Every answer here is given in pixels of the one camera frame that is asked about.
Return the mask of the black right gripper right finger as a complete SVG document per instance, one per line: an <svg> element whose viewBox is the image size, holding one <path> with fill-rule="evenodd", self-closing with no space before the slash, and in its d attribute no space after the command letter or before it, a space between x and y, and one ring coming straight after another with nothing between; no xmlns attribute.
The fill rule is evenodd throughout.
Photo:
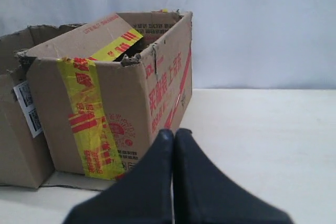
<svg viewBox="0 0 336 224"><path fill-rule="evenodd" d="M175 223L290 223L287 213L223 174L189 129L174 139L173 194Z"/></svg>

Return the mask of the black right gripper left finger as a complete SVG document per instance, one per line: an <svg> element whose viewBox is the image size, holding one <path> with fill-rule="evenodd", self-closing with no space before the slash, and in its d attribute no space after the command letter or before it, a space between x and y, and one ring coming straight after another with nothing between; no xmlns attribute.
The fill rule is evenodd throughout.
<svg viewBox="0 0 336 224"><path fill-rule="evenodd" d="M160 130L141 160L118 182L74 206L64 223L172 223L174 135Z"/></svg>

